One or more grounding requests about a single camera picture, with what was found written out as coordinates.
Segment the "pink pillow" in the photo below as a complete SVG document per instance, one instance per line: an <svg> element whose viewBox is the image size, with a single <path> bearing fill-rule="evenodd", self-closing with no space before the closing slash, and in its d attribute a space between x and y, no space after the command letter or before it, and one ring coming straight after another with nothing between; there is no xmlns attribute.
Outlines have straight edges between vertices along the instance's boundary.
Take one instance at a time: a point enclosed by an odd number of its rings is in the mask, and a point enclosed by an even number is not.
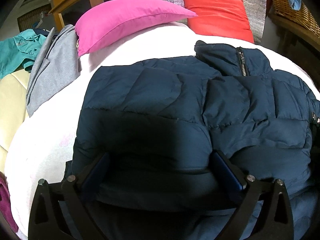
<svg viewBox="0 0 320 240"><path fill-rule="evenodd" d="M163 0L111 0L87 11L77 21L79 57L104 48L137 31L197 16Z"/></svg>

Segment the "jacket zipper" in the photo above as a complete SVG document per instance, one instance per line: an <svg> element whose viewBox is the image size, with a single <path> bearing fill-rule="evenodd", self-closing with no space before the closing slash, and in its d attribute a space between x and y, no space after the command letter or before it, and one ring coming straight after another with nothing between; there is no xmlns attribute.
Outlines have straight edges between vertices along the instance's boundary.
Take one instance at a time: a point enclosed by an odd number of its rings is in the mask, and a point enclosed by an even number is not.
<svg viewBox="0 0 320 240"><path fill-rule="evenodd" d="M242 48L241 47L236 48L236 52L237 52L237 57L238 57L238 62L239 62L239 67L240 67L241 74L244 77L249 76L247 67L245 65L244 53L242 51Z"/></svg>

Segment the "white bedsheet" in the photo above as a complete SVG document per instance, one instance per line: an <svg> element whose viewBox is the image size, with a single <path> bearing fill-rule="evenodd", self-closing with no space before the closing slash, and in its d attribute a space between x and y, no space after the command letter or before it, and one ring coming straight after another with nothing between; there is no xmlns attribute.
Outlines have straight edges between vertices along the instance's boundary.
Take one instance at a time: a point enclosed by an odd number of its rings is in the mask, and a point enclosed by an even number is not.
<svg viewBox="0 0 320 240"><path fill-rule="evenodd" d="M81 106L95 70L101 65L131 65L149 58L195 55L197 40L258 48L269 58L273 69L299 76L320 99L320 93L308 75L287 58L246 41L196 35L178 23L148 28L95 53L83 55L80 58L80 77L25 120L9 148L4 172L11 195L12 215L23 234L28 235L29 214L38 180L45 178L49 183L61 181L65 162L72 159Z"/></svg>

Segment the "gray jacket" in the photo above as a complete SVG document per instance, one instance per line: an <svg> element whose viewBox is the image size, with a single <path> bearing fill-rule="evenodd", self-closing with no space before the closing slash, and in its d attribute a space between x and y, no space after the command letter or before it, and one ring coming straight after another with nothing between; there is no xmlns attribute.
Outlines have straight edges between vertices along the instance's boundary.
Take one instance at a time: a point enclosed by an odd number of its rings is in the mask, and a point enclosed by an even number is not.
<svg viewBox="0 0 320 240"><path fill-rule="evenodd" d="M31 70L26 98L29 116L79 76L74 26L65 26L52 41L54 32L52 28Z"/></svg>

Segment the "pillowcase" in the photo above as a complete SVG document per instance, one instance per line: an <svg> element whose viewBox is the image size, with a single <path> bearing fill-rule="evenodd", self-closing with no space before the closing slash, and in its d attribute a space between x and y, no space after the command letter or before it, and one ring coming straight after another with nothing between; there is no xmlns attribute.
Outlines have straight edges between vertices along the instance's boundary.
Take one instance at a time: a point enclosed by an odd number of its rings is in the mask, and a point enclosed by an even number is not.
<svg viewBox="0 0 320 240"><path fill-rule="evenodd" d="M183 0L198 17L188 19L196 34L234 38L254 43L242 0Z"/></svg>
<svg viewBox="0 0 320 240"><path fill-rule="evenodd" d="M107 1L77 21L78 55L95 52L145 28L195 16L196 13L163 0Z"/></svg>

